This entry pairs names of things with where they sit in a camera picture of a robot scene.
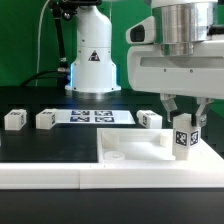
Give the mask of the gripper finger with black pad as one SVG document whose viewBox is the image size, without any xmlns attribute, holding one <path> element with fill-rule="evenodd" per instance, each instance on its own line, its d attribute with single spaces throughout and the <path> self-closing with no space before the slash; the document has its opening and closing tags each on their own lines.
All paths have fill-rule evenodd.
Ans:
<svg viewBox="0 0 224 224">
<path fill-rule="evenodd" d="M 196 116 L 196 125 L 198 127 L 204 127 L 207 124 L 207 113 L 214 102 L 212 98 L 198 98 L 197 104 L 199 105 Z"/>
<path fill-rule="evenodd" d="M 173 120 L 173 116 L 177 112 L 175 98 L 176 96 L 173 94 L 160 94 L 160 100 L 167 112 L 167 119 L 169 122 Z"/>
</svg>

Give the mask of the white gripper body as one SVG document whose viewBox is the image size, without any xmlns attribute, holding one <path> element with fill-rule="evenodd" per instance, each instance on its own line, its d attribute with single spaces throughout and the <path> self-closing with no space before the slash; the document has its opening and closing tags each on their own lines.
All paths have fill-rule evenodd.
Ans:
<svg viewBox="0 0 224 224">
<path fill-rule="evenodd" d="M 158 45 L 133 46 L 127 67 L 135 91 L 224 99 L 224 41 L 196 44 L 187 56 L 163 56 Z"/>
</svg>

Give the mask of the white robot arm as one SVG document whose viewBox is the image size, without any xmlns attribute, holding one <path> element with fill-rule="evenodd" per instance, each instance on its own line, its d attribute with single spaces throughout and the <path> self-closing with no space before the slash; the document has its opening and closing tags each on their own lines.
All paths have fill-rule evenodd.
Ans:
<svg viewBox="0 0 224 224">
<path fill-rule="evenodd" d="M 218 0 L 147 0 L 151 16 L 126 31 L 128 80 L 133 90 L 158 93 L 169 117 L 177 95 L 195 97 L 192 123 L 224 99 L 224 26 L 215 23 Z M 119 89 L 111 60 L 111 22 L 96 7 L 78 10 L 77 58 L 70 89 L 102 94 Z"/>
</svg>

